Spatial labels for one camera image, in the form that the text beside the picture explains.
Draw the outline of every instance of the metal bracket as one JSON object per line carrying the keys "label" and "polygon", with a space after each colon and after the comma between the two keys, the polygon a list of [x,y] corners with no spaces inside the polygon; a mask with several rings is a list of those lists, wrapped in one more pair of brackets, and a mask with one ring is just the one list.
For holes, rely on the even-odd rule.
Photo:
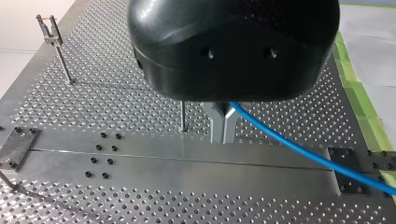
{"label": "metal bracket", "polygon": [[202,108],[210,117],[210,142],[233,143],[235,139],[236,122],[240,115],[224,103],[202,103]]}
{"label": "metal bracket", "polygon": [[69,70],[66,67],[66,62],[64,61],[64,56],[61,52],[61,45],[64,43],[64,41],[62,40],[61,33],[59,32],[58,24],[56,24],[55,18],[52,15],[49,16],[49,20],[51,23],[51,33],[47,25],[43,22],[43,19],[40,15],[37,15],[35,18],[38,21],[41,32],[43,32],[44,40],[46,41],[46,43],[55,47],[59,61],[61,62],[62,68],[64,69],[64,75],[66,76],[67,82],[73,85],[76,80],[70,77]]}
{"label": "metal bracket", "polygon": [[15,127],[0,149],[0,164],[3,170],[18,171],[21,168],[27,150],[39,134],[35,128]]}
{"label": "metal bracket", "polygon": [[[357,172],[361,172],[356,152],[350,148],[329,147],[330,159],[338,164],[348,167]],[[341,195],[367,195],[369,189],[360,182],[345,175],[333,171],[334,179],[338,186],[338,193]]]}
{"label": "metal bracket", "polygon": [[379,170],[396,170],[395,152],[372,152],[367,151],[367,158],[364,158],[363,171],[379,172]]}

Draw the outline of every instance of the metal fixture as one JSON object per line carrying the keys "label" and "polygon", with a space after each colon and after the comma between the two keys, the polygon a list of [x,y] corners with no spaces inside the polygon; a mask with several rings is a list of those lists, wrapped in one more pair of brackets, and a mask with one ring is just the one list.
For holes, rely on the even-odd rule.
{"label": "metal fixture", "polygon": [[70,72],[67,69],[66,62],[64,61],[64,56],[61,52],[61,45],[63,43],[61,33],[59,32],[58,24],[56,24],[55,18],[50,15],[49,20],[51,23],[51,33],[47,25],[43,22],[43,19],[40,15],[35,17],[40,25],[41,32],[43,32],[44,40],[47,44],[54,46],[56,50],[56,54],[58,55],[58,59],[61,62],[62,68],[64,69],[64,75],[66,76],[67,83],[73,85],[75,80],[70,77]]}

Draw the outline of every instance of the green tape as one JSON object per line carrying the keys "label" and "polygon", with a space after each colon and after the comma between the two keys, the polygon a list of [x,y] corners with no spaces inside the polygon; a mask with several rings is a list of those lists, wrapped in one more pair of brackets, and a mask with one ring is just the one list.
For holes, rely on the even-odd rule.
{"label": "green tape", "polygon": [[[395,171],[380,171],[387,184],[390,186],[396,186],[396,172]],[[396,204],[396,196],[393,196],[393,201]]]}
{"label": "green tape", "polygon": [[372,151],[392,151],[388,136],[367,92],[356,79],[352,63],[347,54],[347,47],[340,33],[335,38],[333,55],[341,83],[358,119],[367,147]]}

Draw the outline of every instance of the perforated metal table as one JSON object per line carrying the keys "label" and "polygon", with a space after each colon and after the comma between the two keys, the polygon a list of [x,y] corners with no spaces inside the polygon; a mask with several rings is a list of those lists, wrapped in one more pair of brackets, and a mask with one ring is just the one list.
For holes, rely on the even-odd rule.
{"label": "perforated metal table", "polygon": [[[179,103],[152,91],[137,68],[127,2],[77,0],[60,22],[74,86],[42,46],[0,101],[2,145],[15,126],[41,130],[21,169],[5,172],[23,188],[2,183],[4,223],[396,223],[392,199],[373,189],[339,196],[332,171],[243,119],[233,144],[211,144],[207,115],[187,103],[180,133]],[[375,176],[332,57],[308,94],[246,109],[323,156],[353,148]]]}

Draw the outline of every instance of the screw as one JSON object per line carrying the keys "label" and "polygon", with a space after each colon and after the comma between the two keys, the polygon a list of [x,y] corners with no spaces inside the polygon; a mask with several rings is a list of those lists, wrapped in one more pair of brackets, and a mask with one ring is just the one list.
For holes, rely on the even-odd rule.
{"label": "screw", "polygon": [[15,161],[11,161],[9,164],[9,167],[11,167],[12,169],[15,169],[17,167],[17,163]]}
{"label": "screw", "polygon": [[108,179],[108,173],[102,173],[102,178]]}
{"label": "screw", "polygon": [[92,173],[91,173],[91,172],[89,172],[89,171],[87,171],[87,172],[85,172],[85,176],[87,176],[87,177],[91,177],[91,176],[92,176]]}
{"label": "screw", "polygon": [[382,192],[382,197],[384,197],[384,198],[388,198],[388,197],[389,197],[389,194],[388,194],[388,193],[386,193],[386,192]]}

